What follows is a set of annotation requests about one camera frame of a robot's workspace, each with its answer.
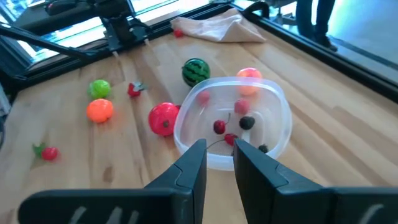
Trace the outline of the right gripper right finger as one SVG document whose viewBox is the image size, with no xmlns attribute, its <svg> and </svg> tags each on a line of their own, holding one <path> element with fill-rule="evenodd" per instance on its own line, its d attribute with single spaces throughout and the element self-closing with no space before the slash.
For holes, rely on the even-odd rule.
<svg viewBox="0 0 398 224">
<path fill-rule="evenodd" d="M 326 223 L 330 195 L 243 140 L 234 142 L 234 173 L 248 223 Z"/>
</svg>

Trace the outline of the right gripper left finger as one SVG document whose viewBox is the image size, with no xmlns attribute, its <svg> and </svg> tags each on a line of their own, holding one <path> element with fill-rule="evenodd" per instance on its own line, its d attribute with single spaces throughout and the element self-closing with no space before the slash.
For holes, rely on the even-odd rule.
<svg viewBox="0 0 398 224">
<path fill-rule="evenodd" d="M 171 191 L 170 202 L 160 202 L 154 214 L 159 223 L 201 223 L 206 192 L 206 140 L 197 140 L 147 189 Z"/>
</svg>

